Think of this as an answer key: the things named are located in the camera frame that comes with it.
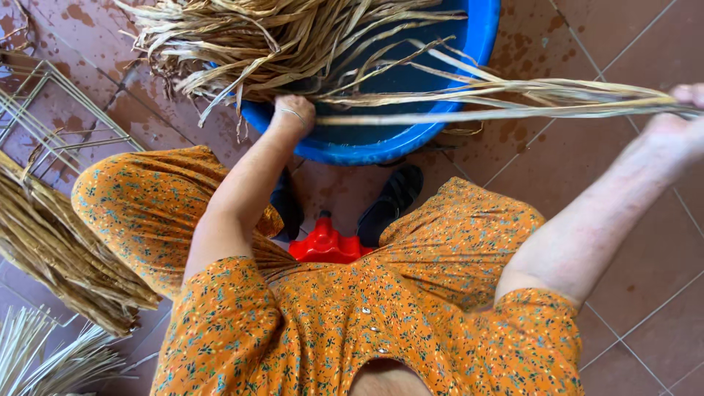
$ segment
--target silver bangle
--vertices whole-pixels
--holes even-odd
[[[303,129],[308,129],[308,126],[306,125],[306,122],[303,120],[303,117],[301,117],[297,112],[295,112],[291,109],[279,109],[279,110],[294,114],[296,117],[298,117],[299,120],[301,120],[301,124],[303,124]]]

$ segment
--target floral pattern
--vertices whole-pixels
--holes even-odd
[[[224,169],[206,147],[123,154],[84,172],[81,217],[174,300],[155,395],[344,395],[371,359],[395,359],[434,395],[579,395],[577,309],[496,283],[544,222],[532,207],[453,178],[352,264],[299,263],[266,239],[180,290],[190,236]]]

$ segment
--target tile floor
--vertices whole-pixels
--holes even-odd
[[[132,1],[134,4],[150,0]],[[236,116],[222,108],[199,130],[188,102],[165,100],[146,67],[130,64],[140,54],[118,30],[135,32],[111,0],[21,0],[37,31],[36,55],[53,61],[122,128],[150,149],[209,144],[233,165],[256,140],[238,143]],[[0,25],[20,25],[10,1],[3,1]],[[704,2],[701,0],[503,0],[501,23],[490,66],[507,78],[601,79],[657,89],[678,82],[704,81]],[[12,39],[4,46],[21,41]],[[61,107],[55,97],[35,105],[51,125],[87,128],[89,116]],[[452,176],[533,204],[546,217],[556,215],[593,182],[639,133],[645,118],[557,120],[542,118],[487,123],[470,138],[439,136],[453,151],[413,154],[408,162],[425,172],[421,200]],[[36,140],[13,133],[2,149],[19,162]],[[120,151],[87,151],[94,161]],[[334,213],[335,226],[351,234],[356,217],[375,198],[391,172],[374,166],[340,168],[292,159],[302,192],[303,231],[320,209]],[[584,339],[580,367],[587,395],[700,395],[704,386],[704,163],[666,193],[618,252],[577,318]],[[75,175],[54,166],[45,181],[69,191]],[[7,263],[0,280],[22,290],[26,300],[45,304],[61,319],[70,312],[41,285]],[[22,305],[0,287],[2,305]],[[158,350],[168,324],[170,303],[142,313],[142,329],[120,350],[130,362]],[[71,338],[82,325],[71,323],[56,339]],[[113,381],[102,395],[147,395],[154,360],[140,366],[139,380]]]

